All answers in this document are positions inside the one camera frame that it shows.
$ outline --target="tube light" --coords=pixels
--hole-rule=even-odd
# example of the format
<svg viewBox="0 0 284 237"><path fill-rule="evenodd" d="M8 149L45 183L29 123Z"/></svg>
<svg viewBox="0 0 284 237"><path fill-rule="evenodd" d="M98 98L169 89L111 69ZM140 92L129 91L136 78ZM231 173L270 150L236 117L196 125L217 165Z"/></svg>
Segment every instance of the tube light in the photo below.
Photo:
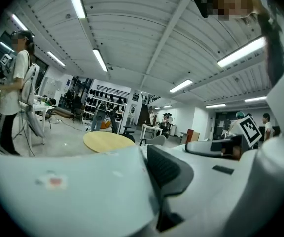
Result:
<svg viewBox="0 0 284 237"><path fill-rule="evenodd" d="M28 28L23 24L22 21L19 20L19 18L13 14L12 18L16 21L16 23L23 29L23 30L28 30Z"/></svg>
<svg viewBox="0 0 284 237"><path fill-rule="evenodd" d="M175 93L176 91L179 91L182 88L185 88L186 86L192 84L191 80L186 80L183 83L181 83L180 85L176 86L175 88L170 90L170 93Z"/></svg>
<svg viewBox="0 0 284 237"><path fill-rule="evenodd" d="M225 107L226 104L219 104L219 105L207 105L206 108L217 108L217 107Z"/></svg>
<svg viewBox="0 0 284 237"><path fill-rule="evenodd" d="M53 53L48 52L48 54L49 54L53 59L55 59L60 65L62 65L63 67L65 67L65 64L64 64L62 61L60 61Z"/></svg>
<svg viewBox="0 0 284 237"><path fill-rule="evenodd" d="M83 9L83 5L81 3L81 0L72 0L74 9L76 11L76 14L78 16L78 18L85 18L85 12Z"/></svg>
<svg viewBox="0 0 284 237"><path fill-rule="evenodd" d="M101 65L102 69L107 72L108 70L106 68L106 65L105 65L105 63L103 61L103 58L102 58L101 53L99 52L99 50L98 49L93 49L93 52L94 52L94 55L96 56L99 64Z"/></svg>
<svg viewBox="0 0 284 237"><path fill-rule="evenodd" d="M229 64L231 64L232 62L241 59L242 57L255 52L256 50L259 50L261 48L263 48L266 44L265 41L265 37L260 37L256 40L254 40L253 42L251 42L250 44L238 49L237 51L235 51L234 53L230 54L229 56L219 60L217 63L219 64L220 67L225 67Z"/></svg>
<svg viewBox="0 0 284 237"><path fill-rule="evenodd" d="M249 99L245 99L245 102L253 102L253 101L260 101L260 100L265 100L266 97L256 97L256 98L249 98Z"/></svg>
<svg viewBox="0 0 284 237"><path fill-rule="evenodd" d="M13 49L11 49L11 48L10 48L8 45L6 45L5 43L0 42L0 45L1 45L2 47L6 48L8 51L10 51L10 52L14 52L14 50L13 50Z"/></svg>

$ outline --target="gray chair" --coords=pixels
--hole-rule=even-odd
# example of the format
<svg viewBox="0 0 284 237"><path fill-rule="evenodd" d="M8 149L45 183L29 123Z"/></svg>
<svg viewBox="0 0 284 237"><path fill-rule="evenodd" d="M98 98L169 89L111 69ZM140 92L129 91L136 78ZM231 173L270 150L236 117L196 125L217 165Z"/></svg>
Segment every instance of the gray chair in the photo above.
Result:
<svg viewBox="0 0 284 237"><path fill-rule="evenodd" d="M163 146L165 144L166 138L164 135L159 135L155 137L154 139L141 139L139 146L142 145L142 142L145 142L146 144L153 144L153 145L161 145Z"/></svg>
<svg viewBox="0 0 284 237"><path fill-rule="evenodd" d="M146 166L160 206L156 228L162 232L184 221L177 213L171 212L167 197L183 193L194 172L187 163L154 145L147 147Z"/></svg>
<svg viewBox="0 0 284 237"><path fill-rule="evenodd" d="M75 122L75 119L77 118L80 122L82 122L82 110L79 108L74 109L74 117L73 122Z"/></svg>

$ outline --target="wooden tabletop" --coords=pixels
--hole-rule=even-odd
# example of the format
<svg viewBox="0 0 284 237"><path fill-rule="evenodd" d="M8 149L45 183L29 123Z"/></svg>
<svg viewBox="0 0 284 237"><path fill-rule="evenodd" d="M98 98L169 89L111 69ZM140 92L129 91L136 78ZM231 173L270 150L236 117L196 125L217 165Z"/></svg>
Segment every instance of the wooden tabletop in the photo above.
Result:
<svg viewBox="0 0 284 237"><path fill-rule="evenodd" d="M97 153L113 151L129 146L135 143L116 133L111 132L89 132L83 136L84 144Z"/></svg>

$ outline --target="staircase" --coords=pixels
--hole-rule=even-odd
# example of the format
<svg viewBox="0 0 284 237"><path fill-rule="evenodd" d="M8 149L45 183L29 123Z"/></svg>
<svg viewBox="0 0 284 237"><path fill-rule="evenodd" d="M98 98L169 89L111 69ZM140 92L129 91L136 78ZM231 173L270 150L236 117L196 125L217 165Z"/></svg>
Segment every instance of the staircase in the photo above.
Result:
<svg viewBox="0 0 284 237"><path fill-rule="evenodd" d="M146 104L142 104L137 126L142 126L145 121L146 121L146 124L151 124L150 116L148 113L148 107Z"/></svg>

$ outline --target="person standing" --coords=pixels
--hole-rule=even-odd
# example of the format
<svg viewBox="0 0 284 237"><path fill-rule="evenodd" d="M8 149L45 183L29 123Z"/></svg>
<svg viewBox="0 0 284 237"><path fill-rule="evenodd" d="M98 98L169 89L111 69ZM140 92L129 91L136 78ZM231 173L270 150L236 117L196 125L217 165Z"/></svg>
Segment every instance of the person standing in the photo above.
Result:
<svg viewBox="0 0 284 237"><path fill-rule="evenodd" d="M268 113L264 113L264 115L262 116L262 122L263 124L265 124L265 134L264 134L264 142L265 142L266 140L269 140L275 135L275 131L270 123L270 115Z"/></svg>
<svg viewBox="0 0 284 237"><path fill-rule="evenodd" d="M17 52L17 57L11 64L12 69L6 76L6 83L0 84L0 153L19 156L13 144L12 128L20 110L19 94L30 65L30 55L27 50L33 50L34 39L32 32L26 30L14 32L11 41L12 49Z"/></svg>

